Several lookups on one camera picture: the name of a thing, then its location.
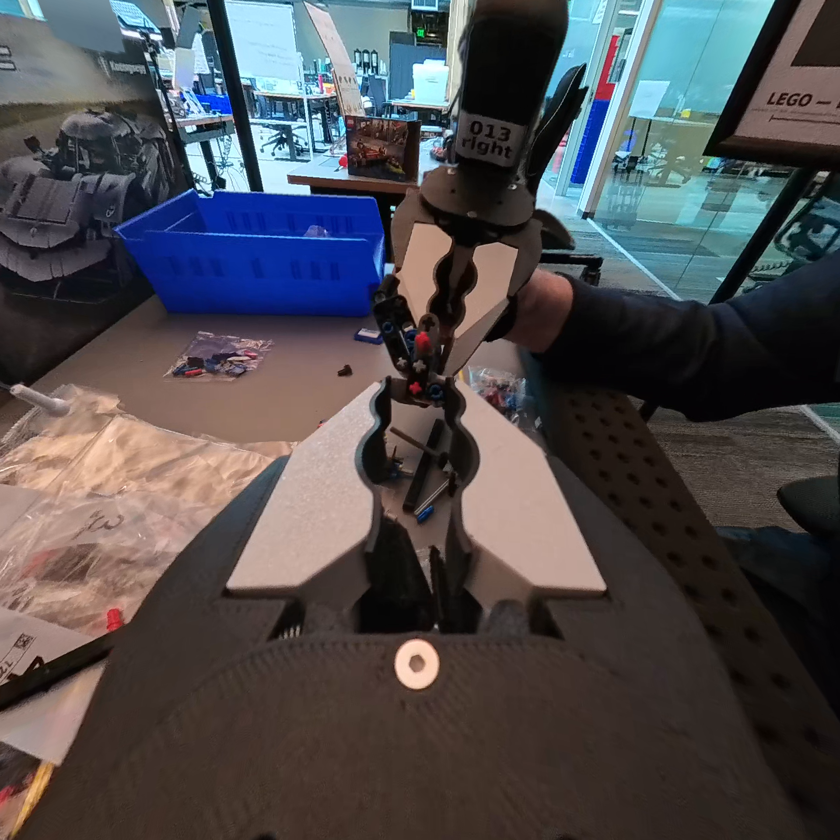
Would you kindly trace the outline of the black office chair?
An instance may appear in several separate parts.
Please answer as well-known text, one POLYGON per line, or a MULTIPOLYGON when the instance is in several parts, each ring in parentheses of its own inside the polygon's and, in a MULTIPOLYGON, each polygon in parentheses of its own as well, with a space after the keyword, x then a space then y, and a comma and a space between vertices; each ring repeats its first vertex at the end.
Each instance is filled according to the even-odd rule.
MULTIPOLYGON (((534 131, 524 169, 527 188, 533 199, 537 199, 543 172, 581 111, 588 92, 588 88, 582 86, 585 69, 586 65, 576 66, 563 75, 534 131)), ((578 266, 581 268, 580 279, 592 287, 598 287, 602 277, 603 257, 577 254, 571 233, 549 211, 535 208, 533 217, 542 226, 540 264, 553 267, 578 266)))

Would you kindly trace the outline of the person's right forearm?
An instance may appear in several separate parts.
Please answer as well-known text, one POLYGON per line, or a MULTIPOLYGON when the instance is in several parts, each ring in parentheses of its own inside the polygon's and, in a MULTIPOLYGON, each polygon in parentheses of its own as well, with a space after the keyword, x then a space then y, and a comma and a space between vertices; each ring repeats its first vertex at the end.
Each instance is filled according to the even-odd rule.
POLYGON ((559 382, 592 385, 712 422, 838 403, 839 255, 715 304, 574 280, 559 337, 536 355, 559 382))

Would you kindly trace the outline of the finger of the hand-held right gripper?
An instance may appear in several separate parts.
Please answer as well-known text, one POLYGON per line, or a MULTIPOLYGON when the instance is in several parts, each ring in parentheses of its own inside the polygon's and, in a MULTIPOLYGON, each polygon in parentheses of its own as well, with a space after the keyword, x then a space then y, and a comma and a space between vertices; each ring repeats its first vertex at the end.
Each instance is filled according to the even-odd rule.
POLYGON ((402 266, 396 272, 398 293, 405 298, 415 327, 436 301, 448 302, 449 271, 454 241, 440 227, 415 223, 408 239, 402 266))
POLYGON ((508 306, 518 251, 509 245, 449 245, 438 259, 438 372, 456 375, 508 306))

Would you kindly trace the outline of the bag red blue lego pieces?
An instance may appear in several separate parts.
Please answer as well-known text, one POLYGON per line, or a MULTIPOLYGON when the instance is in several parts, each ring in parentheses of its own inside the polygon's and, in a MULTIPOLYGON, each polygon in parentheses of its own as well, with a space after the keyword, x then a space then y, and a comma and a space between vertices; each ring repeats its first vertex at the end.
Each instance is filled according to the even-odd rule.
POLYGON ((536 397, 528 380, 491 367, 470 366, 465 380, 486 403, 524 433, 540 430, 536 397))

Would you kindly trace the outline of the dark grey lego axle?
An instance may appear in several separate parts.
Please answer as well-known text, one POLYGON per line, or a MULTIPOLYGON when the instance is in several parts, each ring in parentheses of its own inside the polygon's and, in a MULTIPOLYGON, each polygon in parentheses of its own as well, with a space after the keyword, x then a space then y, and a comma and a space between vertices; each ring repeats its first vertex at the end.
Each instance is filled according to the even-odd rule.
POLYGON ((403 430, 391 426, 388 430, 390 433, 401 439, 403 442, 409 444, 410 446, 419 449, 425 455, 437 464, 439 468, 443 468, 448 462, 448 452, 441 451, 435 448, 428 446, 427 444, 422 444, 420 441, 416 440, 413 436, 406 434, 403 430))

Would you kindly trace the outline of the small printed lego box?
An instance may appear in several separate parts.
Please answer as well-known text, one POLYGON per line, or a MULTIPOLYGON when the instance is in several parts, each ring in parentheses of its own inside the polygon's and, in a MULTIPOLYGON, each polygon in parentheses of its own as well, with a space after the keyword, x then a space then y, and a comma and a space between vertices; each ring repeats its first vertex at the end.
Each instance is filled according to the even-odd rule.
POLYGON ((376 117, 346 117, 349 175, 388 182, 416 182, 422 123, 376 117))

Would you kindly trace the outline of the pile of clear plastic bags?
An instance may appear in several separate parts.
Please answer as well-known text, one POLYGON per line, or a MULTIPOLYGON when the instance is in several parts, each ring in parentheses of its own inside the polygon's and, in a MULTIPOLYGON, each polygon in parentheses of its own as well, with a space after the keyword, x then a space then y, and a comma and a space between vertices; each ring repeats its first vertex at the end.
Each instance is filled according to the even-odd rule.
POLYGON ((147 423, 77 385, 2 437, 2 684, 126 624, 184 547, 296 443, 147 423))

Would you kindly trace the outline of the black lego beam red pins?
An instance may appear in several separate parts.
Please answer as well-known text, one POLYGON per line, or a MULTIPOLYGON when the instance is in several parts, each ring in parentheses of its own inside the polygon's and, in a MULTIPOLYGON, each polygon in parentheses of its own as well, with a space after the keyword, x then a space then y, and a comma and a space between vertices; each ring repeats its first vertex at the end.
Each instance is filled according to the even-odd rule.
POLYGON ((21 612, 1 611, 1 711, 51 690, 111 654, 123 626, 90 637, 21 612))

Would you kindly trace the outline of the wooden desk black frame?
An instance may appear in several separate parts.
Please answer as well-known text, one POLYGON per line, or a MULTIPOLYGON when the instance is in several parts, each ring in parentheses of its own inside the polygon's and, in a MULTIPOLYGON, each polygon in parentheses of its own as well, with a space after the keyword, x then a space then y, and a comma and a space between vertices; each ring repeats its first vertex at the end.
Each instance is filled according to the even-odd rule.
POLYGON ((396 195, 419 188, 419 181, 394 182, 368 175, 350 175, 340 166, 338 157, 316 154, 310 161, 296 165, 287 173, 292 186, 306 186, 312 195, 396 195))

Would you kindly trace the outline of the blue plastic bin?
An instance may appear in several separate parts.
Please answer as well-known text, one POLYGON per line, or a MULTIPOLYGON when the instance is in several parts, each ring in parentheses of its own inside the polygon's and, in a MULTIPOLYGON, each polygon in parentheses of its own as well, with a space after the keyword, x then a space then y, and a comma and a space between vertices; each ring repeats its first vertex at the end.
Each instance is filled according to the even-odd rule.
POLYGON ((114 233, 172 313, 362 318, 384 274, 371 196, 189 191, 114 233))

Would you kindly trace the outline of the black framed sign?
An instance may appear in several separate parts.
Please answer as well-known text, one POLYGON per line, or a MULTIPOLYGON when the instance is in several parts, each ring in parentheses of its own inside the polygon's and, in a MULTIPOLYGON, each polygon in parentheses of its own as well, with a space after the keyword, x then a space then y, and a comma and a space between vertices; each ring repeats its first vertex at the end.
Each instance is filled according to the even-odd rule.
POLYGON ((838 1, 773 3, 704 155, 838 172, 838 1))

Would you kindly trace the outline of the dark printed lego box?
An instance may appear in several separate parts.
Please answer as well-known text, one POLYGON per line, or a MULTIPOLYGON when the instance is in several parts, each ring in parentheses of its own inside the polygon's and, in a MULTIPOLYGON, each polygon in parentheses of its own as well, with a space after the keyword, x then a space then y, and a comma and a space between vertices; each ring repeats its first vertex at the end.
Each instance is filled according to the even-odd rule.
POLYGON ((1 373, 30 383, 151 295, 117 229, 183 193, 144 2, 2 2, 1 373))

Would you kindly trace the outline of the person's right hand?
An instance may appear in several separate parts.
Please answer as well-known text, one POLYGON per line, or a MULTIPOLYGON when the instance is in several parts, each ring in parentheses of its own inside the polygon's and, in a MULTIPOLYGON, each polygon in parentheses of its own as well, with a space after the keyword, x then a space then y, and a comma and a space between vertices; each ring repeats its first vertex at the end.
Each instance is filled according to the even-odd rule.
POLYGON ((543 353, 560 336, 573 304, 571 278, 537 268, 517 294, 512 325, 503 337, 531 353, 543 353))

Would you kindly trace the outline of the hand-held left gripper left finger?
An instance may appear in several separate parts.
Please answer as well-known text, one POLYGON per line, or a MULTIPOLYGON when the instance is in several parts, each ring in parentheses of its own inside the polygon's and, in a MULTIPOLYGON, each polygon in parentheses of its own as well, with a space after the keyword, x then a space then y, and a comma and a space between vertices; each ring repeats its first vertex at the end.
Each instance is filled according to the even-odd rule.
POLYGON ((392 379, 370 385, 302 441, 228 578, 232 596, 288 597, 348 612, 371 587, 367 556, 391 475, 392 379))

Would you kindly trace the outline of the long black lego beam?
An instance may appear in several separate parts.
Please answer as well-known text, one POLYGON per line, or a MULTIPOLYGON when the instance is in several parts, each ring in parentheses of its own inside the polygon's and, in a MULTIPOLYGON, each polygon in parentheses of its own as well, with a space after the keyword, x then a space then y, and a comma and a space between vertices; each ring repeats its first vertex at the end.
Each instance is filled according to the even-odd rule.
MULTIPOLYGON (((434 451, 438 450, 446 430, 445 421, 442 418, 436 419, 427 437, 426 446, 434 451)), ((427 498, 426 485, 430 476, 437 468, 436 457, 425 452, 422 453, 414 476, 403 500, 402 510, 404 513, 412 513, 421 508, 421 502, 427 498)))

